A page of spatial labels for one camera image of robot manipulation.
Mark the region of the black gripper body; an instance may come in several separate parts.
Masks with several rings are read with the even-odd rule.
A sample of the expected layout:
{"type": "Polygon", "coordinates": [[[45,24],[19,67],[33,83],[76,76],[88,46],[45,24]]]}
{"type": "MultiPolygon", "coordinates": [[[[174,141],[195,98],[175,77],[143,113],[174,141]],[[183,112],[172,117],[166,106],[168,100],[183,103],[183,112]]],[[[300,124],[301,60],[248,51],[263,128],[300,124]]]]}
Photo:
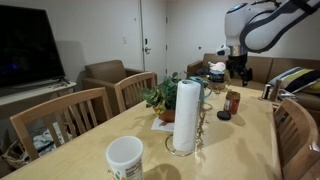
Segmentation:
{"type": "Polygon", "coordinates": [[[242,72],[246,70],[247,55],[229,56],[227,60],[227,69],[236,72],[242,72]]]}

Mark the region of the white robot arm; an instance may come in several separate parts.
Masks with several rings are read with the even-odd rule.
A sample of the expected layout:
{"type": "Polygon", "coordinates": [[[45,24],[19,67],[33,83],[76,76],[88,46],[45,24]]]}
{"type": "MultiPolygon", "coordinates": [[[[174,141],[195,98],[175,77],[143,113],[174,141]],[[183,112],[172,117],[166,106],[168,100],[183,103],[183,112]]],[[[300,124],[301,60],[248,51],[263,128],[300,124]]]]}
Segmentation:
{"type": "Polygon", "coordinates": [[[246,86],[252,79],[252,69],[245,66],[248,53],[268,51],[290,28],[319,7],[320,0],[259,0],[230,8],[225,14],[230,73],[237,72],[246,86]]]}

